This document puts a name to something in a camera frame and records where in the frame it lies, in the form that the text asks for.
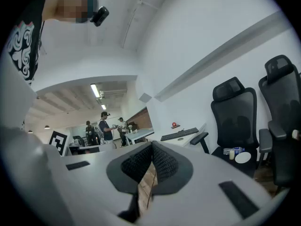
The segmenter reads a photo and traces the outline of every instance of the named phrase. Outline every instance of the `black mesh office chair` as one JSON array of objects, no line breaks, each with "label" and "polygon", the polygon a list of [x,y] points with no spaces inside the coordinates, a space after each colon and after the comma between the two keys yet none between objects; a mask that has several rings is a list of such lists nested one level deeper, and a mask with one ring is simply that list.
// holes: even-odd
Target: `black mesh office chair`
[{"label": "black mesh office chair", "polygon": [[[257,150],[256,138],[257,97],[253,88],[246,88],[237,77],[218,85],[213,90],[211,109],[215,116],[218,129],[218,148],[212,155],[222,158],[245,174],[253,177],[256,170]],[[190,143],[201,143],[205,153],[209,153],[202,133]],[[224,148],[242,147],[251,154],[251,159],[239,164],[223,154]]]},{"label": "black mesh office chair", "polygon": [[284,55],[269,60],[265,69],[267,76],[259,81],[259,88],[271,112],[268,126],[273,142],[272,147],[260,148],[260,161],[264,153],[271,153],[274,184],[290,187],[301,153],[301,141],[292,139],[292,131],[301,130],[300,75]]}]

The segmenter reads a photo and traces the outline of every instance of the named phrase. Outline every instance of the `chair headrest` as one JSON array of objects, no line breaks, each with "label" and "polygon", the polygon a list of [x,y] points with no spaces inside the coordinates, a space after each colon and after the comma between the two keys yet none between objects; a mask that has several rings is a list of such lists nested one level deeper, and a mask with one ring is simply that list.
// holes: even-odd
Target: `chair headrest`
[{"label": "chair headrest", "polygon": [[294,71],[293,64],[285,55],[278,55],[270,59],[265,65],[267,83],[271,84]]},{"label": "chair headrest", "polygon": [[222,101],[242,94],[245,87],[237,77],[227,80],[213,89],[213,100]]}]

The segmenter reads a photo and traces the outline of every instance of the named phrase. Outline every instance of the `black keyboard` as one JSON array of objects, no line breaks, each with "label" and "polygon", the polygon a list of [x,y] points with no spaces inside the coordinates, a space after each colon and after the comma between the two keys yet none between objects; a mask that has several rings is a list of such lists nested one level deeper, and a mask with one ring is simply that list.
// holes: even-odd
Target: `black keyboard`
[{"label": "black keyboard", "polygon": [[180,130],[177,133],[162,136],[161,141],[172,140],[172,139],[176,139],[176,138],[179,138],[179,137],[188,136],[188,135],[191,135],[191,134],[194,134],[194,133],[198,133],[198,129],[192,128],[192,129],[189,129],[189,130]]}]

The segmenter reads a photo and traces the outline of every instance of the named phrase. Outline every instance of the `man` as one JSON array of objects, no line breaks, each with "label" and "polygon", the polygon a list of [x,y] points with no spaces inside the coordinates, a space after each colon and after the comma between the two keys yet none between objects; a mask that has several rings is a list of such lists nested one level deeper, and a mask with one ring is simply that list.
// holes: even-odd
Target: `man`
[{"label": "man", "polygon": [[101,113],[101,120],[99,122],[99,128],[103,132],[103,139],[105,144],[109,144],[113,141],[112,130],[116,129],[116,127],[110,128],[108,123],[105,121],[108,118],[108,113],[103,111]]},{"label": "man", "polygon": [[120,138],[122,139],[121,146],[125,146],[127,144],[127,139],[126,139],[126,136],[125,136],[125,134],[127,133],[127,122],[123,121],[122,117],[119,118],[119,121],[122,123],[121,134],[120,134]]},{"label": "man", "polygon": [[98,10],[98,0],[33,0],[23,11],[7,41],[19,73],[31,85],[38,68],[42,22],[56,19],[84,23]]},{"label": "man", "polygon": [[90,121],[87,121],[86,125],[87,125],[86,132],[88,134],[88,138],[87,138],[88,144],[98,145],[94,127],[91,125]]}]

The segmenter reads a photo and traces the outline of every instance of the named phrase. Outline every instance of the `black object in hand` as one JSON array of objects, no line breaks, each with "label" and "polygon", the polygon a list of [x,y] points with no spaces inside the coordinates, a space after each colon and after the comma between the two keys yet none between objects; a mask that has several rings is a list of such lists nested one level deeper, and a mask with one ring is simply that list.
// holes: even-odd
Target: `black object in hand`
[{"label": "black object in hand", "polygon": [[99,27],[109,14],[106,7],[100,7],[98,12],[91,18],[90,22],[94,23],[96,27]]}]

